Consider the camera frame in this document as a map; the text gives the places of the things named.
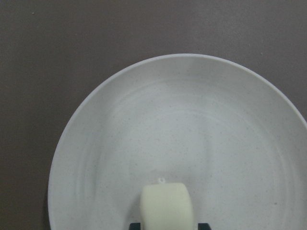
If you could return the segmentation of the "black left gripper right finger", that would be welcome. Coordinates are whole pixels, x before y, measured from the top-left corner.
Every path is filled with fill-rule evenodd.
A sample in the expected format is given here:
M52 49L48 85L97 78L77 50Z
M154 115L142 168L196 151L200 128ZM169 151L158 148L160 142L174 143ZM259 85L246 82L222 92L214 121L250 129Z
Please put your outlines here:
M210 225L208 223L199 223L198 230L210 230Z

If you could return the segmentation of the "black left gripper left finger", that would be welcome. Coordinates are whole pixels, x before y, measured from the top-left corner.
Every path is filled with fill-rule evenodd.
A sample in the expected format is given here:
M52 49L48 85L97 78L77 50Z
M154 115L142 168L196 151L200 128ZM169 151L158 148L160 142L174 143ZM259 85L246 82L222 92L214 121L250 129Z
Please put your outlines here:
M137 222L137 223L131 223L129 225L129 230L141 230L142 226L141 223Z

